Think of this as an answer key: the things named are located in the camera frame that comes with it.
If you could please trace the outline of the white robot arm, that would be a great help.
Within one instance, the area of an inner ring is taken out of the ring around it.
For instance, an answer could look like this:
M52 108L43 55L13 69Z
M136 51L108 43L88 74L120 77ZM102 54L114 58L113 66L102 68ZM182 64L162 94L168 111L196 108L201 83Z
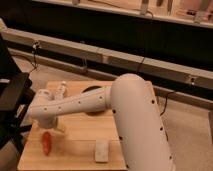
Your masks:
M128 171L175 171L166 131L156 100L146 81L123 74L111 85L57 100L39 90L27 114L42 128L53 128L60 115L113 112Z

